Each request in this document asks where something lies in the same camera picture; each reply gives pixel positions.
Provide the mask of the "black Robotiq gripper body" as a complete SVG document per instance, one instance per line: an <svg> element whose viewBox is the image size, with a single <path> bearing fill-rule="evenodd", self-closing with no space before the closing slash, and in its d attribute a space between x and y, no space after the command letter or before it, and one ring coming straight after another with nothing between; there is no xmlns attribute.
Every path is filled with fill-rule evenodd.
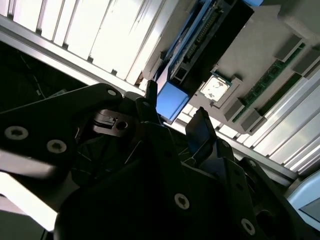
<svg viewBox="0 0 320 240"><path fill-rule="evenodd" d="M275 227L257 211L245 172L217 139L198 148L195 167L168 151L168 178L139 159L73 193L54 226L56 240L273 240Z"/></svg>

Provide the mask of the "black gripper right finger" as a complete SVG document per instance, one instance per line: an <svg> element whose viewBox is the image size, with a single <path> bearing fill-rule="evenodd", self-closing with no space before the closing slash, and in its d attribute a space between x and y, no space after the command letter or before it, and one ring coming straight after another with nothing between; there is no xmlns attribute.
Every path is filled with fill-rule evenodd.
<svg viewBox="0 0 320 240"><path fill-rule="evenodd" d="M193 166L215 177L205 223L218 240L305 240L308 227L261 166L236 160L199 108L185 128Z"/></svg>

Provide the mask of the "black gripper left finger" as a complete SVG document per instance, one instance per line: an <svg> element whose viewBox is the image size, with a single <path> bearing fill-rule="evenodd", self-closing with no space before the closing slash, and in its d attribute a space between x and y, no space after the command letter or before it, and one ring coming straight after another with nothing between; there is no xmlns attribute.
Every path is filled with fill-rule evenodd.
<svg viewBox="0 0 320 240"><path fill-rule="evenodd" d="M0 114L0 193L23 212L34 205L53 208L20 183L16 176L59 184L71 170L79 145L100 135L132 138L118 154L132 162L139 143L150 159L150 177L143 181L151 197L134 194L140 205L153 210L189 213L193 197L173 148L169 129L156 112L158 85L150 80L146 95L122 95L98 83L4 111Z"/></svg>

